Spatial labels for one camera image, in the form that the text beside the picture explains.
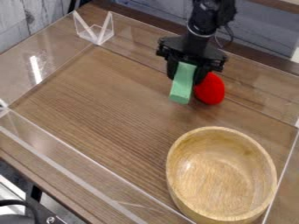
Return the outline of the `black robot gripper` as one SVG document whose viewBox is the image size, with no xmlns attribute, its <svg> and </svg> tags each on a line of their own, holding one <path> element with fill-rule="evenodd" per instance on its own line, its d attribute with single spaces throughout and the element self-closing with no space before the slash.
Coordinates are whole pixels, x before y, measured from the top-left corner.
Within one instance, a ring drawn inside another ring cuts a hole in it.
<svg viewBox="0 0 299 224">
<path fill-rule="evenodd" d="M 157 55 L 168 61 L 168 77 L 173 80 L 181 62 L 197 66 L 193 84 L 204 82 L 209 72 L 222 72 L 229 60 L 228 54 L 206 38 L 189 35 L 162 37 L 158 40 Z"/>
</svg>

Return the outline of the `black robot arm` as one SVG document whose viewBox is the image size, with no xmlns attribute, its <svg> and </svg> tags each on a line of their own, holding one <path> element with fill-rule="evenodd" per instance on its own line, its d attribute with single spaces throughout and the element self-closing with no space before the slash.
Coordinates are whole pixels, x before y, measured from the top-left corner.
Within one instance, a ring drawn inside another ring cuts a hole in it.
<svg viewBox="0 0 299 224">
<path fill-rule="evenodd" d="M 209 72 L 222 72 L 229 55 L 212 43 L 220 28 L 232 33 L 230 22 L 237 16 L 237 0 L 193 0 L 188 32 L 158 40 L 157 55 L 168 61 L 168 76 L 173 80 L 180 63 L 196 66 L 193 84 L 204 82 Z"/>
</svg>

